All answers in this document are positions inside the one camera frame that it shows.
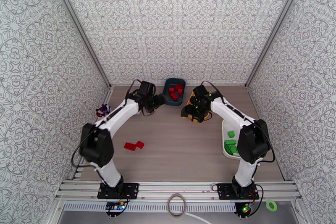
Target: yellow object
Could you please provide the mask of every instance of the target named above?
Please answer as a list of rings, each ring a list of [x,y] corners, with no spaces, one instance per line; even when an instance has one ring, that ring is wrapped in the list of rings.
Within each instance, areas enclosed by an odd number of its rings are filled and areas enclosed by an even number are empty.
[[[193,96],[195,96],[194,92],[192,92],[192,95],[189,97],[188,102],[187,102],[186,105],[189,105],[189,104],[192,105],[192,103],[191,103],[191,101],[190,101],[190,98],[193,97]],[[204,120],[206,120],[206,119],[208,118],[209,115],[210,115],[210,114],[208,113],[208,114],[204,117]],[[193,122],[195,122],[195,123],[199,123],[196,119],[192,119],[192,115],[188,115],[188,118],[191,119],[191,120],[192,120]]]

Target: black mounting plate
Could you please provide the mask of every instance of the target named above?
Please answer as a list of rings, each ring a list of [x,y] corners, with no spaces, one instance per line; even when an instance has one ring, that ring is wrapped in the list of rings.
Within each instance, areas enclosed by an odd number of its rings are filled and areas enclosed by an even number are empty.
[[[240,198],[236,197],[236,194],[232,188],[232,183],[218,183],[217,184],[218,196],[220,200],[255,200],[259,199],[259,194],[255,184],[252,185],[251,189],[243,194]]]
[[[136,199],[138,196],[139,183],[124,183],[122,195],[116,198],[115,191],[112,191],[104,183],[100,183],[97,198],[98,199]]]

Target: red and blue object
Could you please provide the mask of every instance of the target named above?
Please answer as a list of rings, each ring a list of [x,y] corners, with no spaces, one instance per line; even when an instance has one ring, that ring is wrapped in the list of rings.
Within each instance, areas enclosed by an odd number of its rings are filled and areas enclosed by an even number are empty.
[[[98,118],[102,118],[110,114],[111,112],[111,107],[108,106],[107,104],[102,104],[102,106],[99,109],[96,109],[96,116]]]

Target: green tape roll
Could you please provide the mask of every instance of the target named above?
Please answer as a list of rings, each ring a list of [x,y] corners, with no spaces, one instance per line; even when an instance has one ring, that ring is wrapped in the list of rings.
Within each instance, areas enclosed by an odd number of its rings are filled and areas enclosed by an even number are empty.
[[[269,211],[276,211],[278,209],[278,206],[276,205],[274,201],[267,201],[266,208]]]

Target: wooden table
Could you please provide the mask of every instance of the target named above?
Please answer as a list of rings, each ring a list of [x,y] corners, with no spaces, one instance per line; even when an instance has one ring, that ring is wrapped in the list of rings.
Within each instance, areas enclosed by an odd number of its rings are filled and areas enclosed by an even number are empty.
[[[224,97],[240,111],[258,118],[244,86],[218,87]],[[128,87],[114,88],[110,100],[112,109],[125,97]],[[131,117],[115,134],[114,163],[125,181],[176,181],[176,182],[230,182],[239,161],[222,153],[222,118],[214,114],[209,121],[197,124],[182,119],[180,112],[187,103],[194,86],[186,87],[181,106],[164,105],[148,117]],[[144,148],[129,151],[125,142],[141,140]],[[100,180],[93,168],[86,167],[81,180]],[[283,181],[276,162],[262,163],[255,175],[256,181]]]

